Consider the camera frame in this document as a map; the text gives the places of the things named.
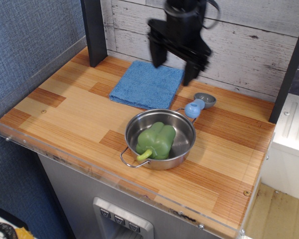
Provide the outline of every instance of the blue fabric wall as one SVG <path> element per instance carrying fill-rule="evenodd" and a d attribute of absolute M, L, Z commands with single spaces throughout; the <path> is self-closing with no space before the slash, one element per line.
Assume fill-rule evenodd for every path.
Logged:
<path fill-rule="evenodd" d="M 0 115 L 81 50 L 84 35 L 80 0 L 0 0 Z M 1 137 L 0 208 L 39 239 L 67 238 L 33 154 Z"/>

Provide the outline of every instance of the green bell pepper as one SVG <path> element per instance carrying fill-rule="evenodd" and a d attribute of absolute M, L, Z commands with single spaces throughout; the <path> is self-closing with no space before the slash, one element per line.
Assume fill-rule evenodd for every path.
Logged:
<path fill-rule="evenodd" d="M 173 144 L 176 131 L 171 125 L 156 122 L 138 137 L 136 152 L 140 154 L 137 160 L 167 159 Z"/>

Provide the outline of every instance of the wooden floor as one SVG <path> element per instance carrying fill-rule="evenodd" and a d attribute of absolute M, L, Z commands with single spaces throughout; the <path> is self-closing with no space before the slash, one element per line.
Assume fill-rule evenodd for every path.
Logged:
<path fill-rule="evenodd" d="M 252 239 L 299 239 L 299 199 L 261 184 L 246 235 Z"/>

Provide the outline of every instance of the black post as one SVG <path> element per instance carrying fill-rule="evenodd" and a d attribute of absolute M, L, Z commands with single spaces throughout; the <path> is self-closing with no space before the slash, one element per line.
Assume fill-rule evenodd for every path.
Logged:
<path fill-rule="evenodd" d="M 278 118 L 280 116 L 281 110 L 284 107 L 284 103 L 286 101 L 287 95 L 289 93 L 298 66 L 299 66 L 299 38 L 297 40 L 293 55 L 290 59 L 290 63 L 287 68 L 283 83 L 281 84 L 278 96 L 276 98 L 275 106 L 269 118 L 269 122 L 271 123 L 277 123 L 278 121 Z"/>
<path fill-rule="evenodd" d="M 90 66 L 95 67 L 107 57 L 100 0 L 81 0 Z"/>

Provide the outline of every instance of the yellow object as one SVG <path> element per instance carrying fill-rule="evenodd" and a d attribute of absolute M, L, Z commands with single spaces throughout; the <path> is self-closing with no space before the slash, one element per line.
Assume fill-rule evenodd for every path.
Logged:
<path fill-rule="evenodd" d="M 25 228 L 16 228 L 15 229 L 16 235 L 18 239 L 34 239 L 34 236 L 28 232 Z"/>

